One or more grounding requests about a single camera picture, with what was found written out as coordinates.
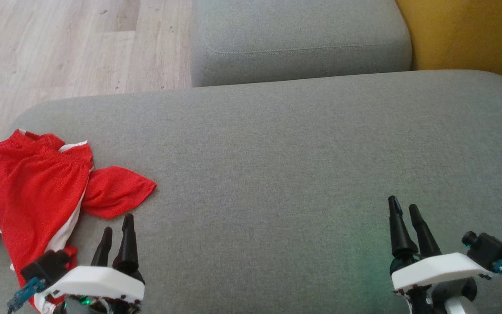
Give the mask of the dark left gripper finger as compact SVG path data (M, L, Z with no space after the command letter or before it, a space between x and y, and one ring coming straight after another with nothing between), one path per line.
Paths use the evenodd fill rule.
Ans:
M139 262L134 216L131 213L124 216L122 232L123 237L113 261L113 268L122 273L135 273L138 271Z
M91 266L108 266L109 252L112 246L113 230L111 227L106 227L99 245L96 248L94 256L92 257Z

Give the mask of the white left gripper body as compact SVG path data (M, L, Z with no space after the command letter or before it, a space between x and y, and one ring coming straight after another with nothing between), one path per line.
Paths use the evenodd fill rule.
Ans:
M145 284L118 270L103 266L78 266L48 288L48 295L85 298L99 314L136 314L145 297Z

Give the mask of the large grey sofa ottoman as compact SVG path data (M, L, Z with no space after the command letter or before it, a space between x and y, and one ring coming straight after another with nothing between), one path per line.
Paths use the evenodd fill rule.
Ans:
M405 314L388 197L441 251L502 241L502 76L421 70L68 98L11 127L158 185L134 211L141 314Z

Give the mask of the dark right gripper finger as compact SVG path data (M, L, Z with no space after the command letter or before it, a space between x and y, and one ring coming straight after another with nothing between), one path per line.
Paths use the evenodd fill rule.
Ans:
M402 206L394 195L388 198L388 205L392 255L394 258L409 258L418 252L418 248L404 224Z
M422 258L430 258L433 256L441 255L440 247L436 242L434 235L430 231L430 227L421 215L417 205L410 205L410 218L412 225L417 233L417 239Z

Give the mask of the wide yellow sofa back cushion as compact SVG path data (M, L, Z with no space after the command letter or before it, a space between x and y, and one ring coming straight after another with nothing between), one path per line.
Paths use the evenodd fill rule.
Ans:
M502 76L502 0L396 0L414 70L471 69Z

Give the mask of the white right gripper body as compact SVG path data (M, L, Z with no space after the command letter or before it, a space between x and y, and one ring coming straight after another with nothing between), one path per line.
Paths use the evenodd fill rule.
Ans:
M392 273L393 292L410 314L480 314L470 297L476 276L492 273L468 256L452 253L422 259Z

